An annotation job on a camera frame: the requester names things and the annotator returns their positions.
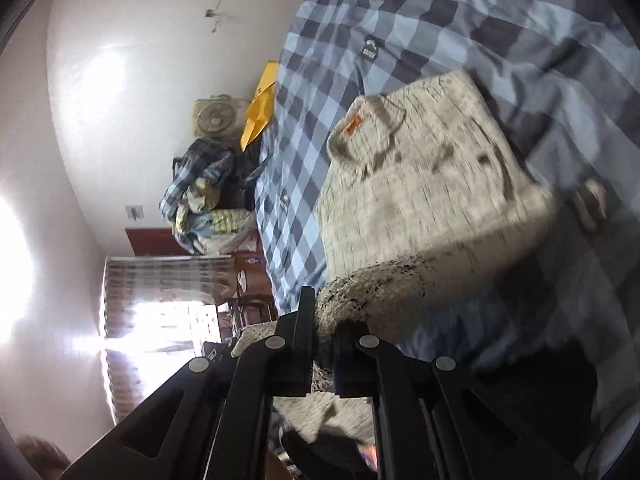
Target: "orange label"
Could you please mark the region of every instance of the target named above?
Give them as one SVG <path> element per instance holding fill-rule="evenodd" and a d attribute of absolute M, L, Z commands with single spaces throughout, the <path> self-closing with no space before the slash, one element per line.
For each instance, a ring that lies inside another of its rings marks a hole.
<path fill-rule="evenodd" d="M 356 128 L 358 126 L 360 126 L 360 124 L 362 123 L 362 119 L 360 118 L 359 115 L 354 115 L 353 119 L 351 120 L 351 122 L 348 124 L 348 126 L 344 129 L 344 134 L 347 137 L 351 137 L 354 132 L 356 131 Z"/>

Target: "black metal bracket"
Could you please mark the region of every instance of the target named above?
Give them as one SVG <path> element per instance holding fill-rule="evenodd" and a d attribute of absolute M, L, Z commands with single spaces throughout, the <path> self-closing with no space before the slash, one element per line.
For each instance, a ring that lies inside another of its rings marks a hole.
<path fill-rule="evenodd" d="M 261 480 L 273 396 L 311 390 L 315 293 L 239 358 L 191 360 L 93 446 L 64 480 Z M 449 358 L 404 357 L 343 323 L 335 391 L 371 397 L 380 480 L 575 480 L 575 469 Z M 318 478 L 309 472 L 309 478 Z"/>

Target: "curtain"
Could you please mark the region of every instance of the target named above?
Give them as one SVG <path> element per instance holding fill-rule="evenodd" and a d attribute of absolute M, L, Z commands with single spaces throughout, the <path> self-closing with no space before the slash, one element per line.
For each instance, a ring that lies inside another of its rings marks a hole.
<path fill-rule="evenodd" d="M 103 365 L 116 423 L 199 354 L 189 309 L 222 304 L 235 292 L 232 258 L 107 258 Z"/>

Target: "wooden door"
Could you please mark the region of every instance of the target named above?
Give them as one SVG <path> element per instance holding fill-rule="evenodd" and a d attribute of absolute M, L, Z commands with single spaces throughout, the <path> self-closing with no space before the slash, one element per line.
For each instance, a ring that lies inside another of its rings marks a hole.
<path fill-rule="evenodd" d="M 136 256 L 190 256 L 178 242 L 170 228 L 125 229 Z"/>

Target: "clothing pile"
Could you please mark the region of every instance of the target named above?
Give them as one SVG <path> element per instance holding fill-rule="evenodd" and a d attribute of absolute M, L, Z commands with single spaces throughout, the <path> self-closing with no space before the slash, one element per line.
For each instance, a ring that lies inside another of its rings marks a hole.
<path fill-rule="evenodd" d="M 255 231 L 255 151 L 201 138 L 184 154 L 160 212 L 191 254 L 229 254 Z"/>

